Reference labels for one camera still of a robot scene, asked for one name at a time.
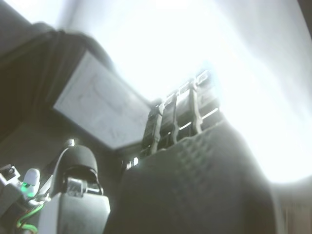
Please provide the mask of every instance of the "textured surface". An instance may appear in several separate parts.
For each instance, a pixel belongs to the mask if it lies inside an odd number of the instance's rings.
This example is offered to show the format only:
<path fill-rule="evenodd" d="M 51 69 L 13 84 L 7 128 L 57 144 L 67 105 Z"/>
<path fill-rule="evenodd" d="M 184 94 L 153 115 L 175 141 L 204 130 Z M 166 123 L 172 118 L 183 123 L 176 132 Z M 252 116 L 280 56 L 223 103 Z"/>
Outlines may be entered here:
<path fill-rule="evenodd" d="M 129 170 L 104 233 L 278 232 L 268 182 L 223 122 Z"/>

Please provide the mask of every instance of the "white robot part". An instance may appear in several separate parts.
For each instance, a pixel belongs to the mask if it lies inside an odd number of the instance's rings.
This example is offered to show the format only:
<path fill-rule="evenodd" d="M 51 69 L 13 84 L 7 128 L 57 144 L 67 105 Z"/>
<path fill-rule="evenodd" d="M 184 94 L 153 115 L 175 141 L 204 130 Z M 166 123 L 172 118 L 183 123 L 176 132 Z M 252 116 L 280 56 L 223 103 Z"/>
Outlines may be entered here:
<path fill-rule="evenodd" d="M 27 171 L 24 181 L 21 185 L 21 191 L 25 198 L 33 198 L 40 186 L 40 171 L 35 168 L 31 168 Z"/>

